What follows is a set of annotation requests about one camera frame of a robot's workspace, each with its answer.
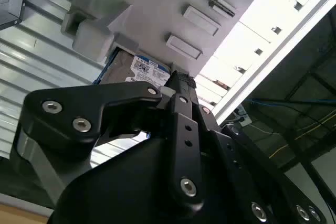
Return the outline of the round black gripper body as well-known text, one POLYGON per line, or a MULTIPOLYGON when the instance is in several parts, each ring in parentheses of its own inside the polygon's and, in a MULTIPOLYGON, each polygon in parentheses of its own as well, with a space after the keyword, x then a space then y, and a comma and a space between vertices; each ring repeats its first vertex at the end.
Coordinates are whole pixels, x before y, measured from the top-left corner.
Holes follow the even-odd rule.
POLYGON ((244 223, 227 174, 198 139, 154 138, 76 178, 50 223, 244 223))

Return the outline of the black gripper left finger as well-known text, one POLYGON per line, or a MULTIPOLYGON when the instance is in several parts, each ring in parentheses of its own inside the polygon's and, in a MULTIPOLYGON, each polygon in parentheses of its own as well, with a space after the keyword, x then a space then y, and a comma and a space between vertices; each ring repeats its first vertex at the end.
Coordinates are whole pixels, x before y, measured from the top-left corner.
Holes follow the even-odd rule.
POLYGON ((55 206, 71 182, 150 139, 201 141, 178 74, 163 94, 145 82, 37 90, 26 95, 11 157, 29 167, 55 206))

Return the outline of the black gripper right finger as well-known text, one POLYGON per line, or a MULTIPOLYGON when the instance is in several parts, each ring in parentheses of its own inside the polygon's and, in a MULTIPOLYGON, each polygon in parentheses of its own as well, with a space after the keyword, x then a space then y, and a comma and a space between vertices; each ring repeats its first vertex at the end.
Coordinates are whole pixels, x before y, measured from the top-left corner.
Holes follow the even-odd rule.
POLYGON ((210 153, 230 185, 225 201, 231 223, 327 223, 322 211, 251 139, 233 124, 220 127, 200 105, 196 83, 184 75, 188 97, 210 153))

